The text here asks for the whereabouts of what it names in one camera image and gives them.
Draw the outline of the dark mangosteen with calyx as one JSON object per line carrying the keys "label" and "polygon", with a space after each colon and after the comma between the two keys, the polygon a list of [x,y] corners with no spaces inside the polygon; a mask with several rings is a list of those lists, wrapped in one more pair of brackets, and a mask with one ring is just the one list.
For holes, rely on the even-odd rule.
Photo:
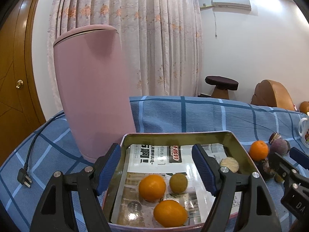
{"label": "dark mangosteen with calyx", "polygon": [[259,161],[257,168],[265,181],[275,176],[275,171],[270,167],[268,158]]}

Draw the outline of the dark brown round fruit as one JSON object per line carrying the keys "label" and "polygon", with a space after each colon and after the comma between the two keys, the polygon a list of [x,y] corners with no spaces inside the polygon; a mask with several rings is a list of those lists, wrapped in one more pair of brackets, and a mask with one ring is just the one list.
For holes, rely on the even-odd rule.
{"label": "dark brown round fruit", "polygon": [[291,145],[290,145],[290,143],[289,143],[289,141],[287,141],[287,140],[284,140],[285,142],[286,142],[286,146],[287,146],[287,154],[290,152],[290,150],[291,150]]}

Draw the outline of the orange mandarin on cloth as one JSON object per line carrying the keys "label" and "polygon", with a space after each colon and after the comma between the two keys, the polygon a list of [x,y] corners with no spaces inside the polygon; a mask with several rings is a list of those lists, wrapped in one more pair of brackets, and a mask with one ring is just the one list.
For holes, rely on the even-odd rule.
{"label": "orange mandarin on cloth", "polygon": [[268,145],[262,141],[258,140],[251,144],[249,149],[249,155],[253,161],[261,161],[264,160],[269,154]]}

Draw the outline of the cut sugarcane piece far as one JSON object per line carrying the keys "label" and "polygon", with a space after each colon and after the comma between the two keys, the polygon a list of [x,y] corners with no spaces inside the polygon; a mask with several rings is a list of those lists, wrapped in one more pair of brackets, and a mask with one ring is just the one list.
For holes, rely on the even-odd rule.
{"label": "cut sugarcane piece far", "polygon": [[270,145],[276,140],[276,139],[281,139],[282,136],[278,132],[273,132],[269,138],[269,143]]}

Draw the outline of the white cartoon mug with lid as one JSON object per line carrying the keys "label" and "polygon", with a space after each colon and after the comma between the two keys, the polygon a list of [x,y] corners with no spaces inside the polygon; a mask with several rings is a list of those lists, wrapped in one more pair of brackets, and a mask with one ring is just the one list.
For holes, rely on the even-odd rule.
{"label": "white cartoon mug with lid", "polygon": [[308,119],[308,116],[302,118],[299,121],[298,132],[299,132],[299,136],[301,137],[302,144],[306,148],[309,148],[309,119]]}

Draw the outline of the pink metal tin box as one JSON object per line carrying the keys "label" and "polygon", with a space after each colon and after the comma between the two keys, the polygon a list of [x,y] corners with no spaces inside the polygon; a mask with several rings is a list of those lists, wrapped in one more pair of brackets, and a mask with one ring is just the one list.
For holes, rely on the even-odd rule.
{"label": "pink metal tin box", "polygon": [[172,231],[154,217],[155,207],[170,200],[187,218],[175,231],[199,231],[214,197],[201,180],[192,159],[200,144],[209,157],[233,172],[250,174],[254,162],[232,132],[127,134],[121,158],[103,202],[112,231]]}

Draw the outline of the brown leather sofa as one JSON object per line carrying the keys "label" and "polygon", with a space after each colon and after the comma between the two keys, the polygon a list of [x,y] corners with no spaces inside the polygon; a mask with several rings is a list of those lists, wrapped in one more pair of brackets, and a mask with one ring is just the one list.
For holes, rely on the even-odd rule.
{"label": "brown leather sofa", "polygon": [[309,113],[309,101],[304,101],[300,104],[299,107],[300,112],[304,113],[304,114],[308,114]]}

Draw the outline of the dark round wooden stool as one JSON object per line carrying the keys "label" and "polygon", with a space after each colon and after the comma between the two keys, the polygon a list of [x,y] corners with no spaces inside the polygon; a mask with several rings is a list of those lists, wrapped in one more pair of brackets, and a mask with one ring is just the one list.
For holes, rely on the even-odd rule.
{"label": "dark round wooden stool", "polygon": [[237,91],[239,83],[233,79],[221,76],[207,76],[205,82],[215,86],[211,97],[220,99],[229,99],[229,91]]}

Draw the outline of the printed paper in tin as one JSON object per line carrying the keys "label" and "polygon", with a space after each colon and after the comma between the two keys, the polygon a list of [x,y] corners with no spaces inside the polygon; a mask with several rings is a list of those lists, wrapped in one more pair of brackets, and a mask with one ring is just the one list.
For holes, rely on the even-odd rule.
{"label": "printed paper in tin", "polygon": [[[126,151],[111,222],[130,227],[161,226],[153,217],[159,200],[148,202],[138,190],[140,181],[152,174],[161,176],[166,183],[162,200],[174,200],[186,209],[187,226],[205,222],[215,198],[206,191],[191,155],[191,145],[130,145]],[[170,188],[170,179],[177,173],[184,175],[188,181],[181,193]]]}

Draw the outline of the wooden door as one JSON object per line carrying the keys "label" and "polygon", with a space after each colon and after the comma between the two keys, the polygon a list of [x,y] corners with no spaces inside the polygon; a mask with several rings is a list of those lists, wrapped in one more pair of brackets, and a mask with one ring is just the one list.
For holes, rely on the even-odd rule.
{"label": "wooden door", "polygon": [[[45,117],[32,66],[32,32],[38,0],[13,0],[1,17],[1,162]],[[16,82],[23,80],[21,89]]]}

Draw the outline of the brass door knob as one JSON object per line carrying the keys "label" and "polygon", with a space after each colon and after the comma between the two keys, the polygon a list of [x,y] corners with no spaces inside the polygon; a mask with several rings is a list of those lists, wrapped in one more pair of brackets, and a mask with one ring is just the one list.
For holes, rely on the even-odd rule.
{"label": "brass door knob", "polygon": [[18,80],[18,81],[16,82],[16,88],[17,88],[18,90],[21,89],[21,88],[23,87],[23,85],[24,85],[23,80]]}

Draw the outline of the floral pink curtain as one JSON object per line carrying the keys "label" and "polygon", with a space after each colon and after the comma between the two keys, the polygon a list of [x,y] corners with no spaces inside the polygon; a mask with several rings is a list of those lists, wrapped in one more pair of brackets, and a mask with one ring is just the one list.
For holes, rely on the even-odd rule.
{"label": "floral pink curtain", "polygon": [[199,0],[53,0],[48,29],[48,70],[57,109],[53,44],[69,30],[105,24],[116,28],[132,96],[197,96],[202,18]]}

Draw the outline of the white wall air conditioner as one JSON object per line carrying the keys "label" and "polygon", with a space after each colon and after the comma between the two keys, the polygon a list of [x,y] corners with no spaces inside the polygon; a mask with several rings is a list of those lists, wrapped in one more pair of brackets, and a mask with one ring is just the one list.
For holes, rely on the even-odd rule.
{"label": "white wall air conditioner", "polygon": [[245,9],[251,11],[250,0],[212,0],[212,5],[214,7]]}

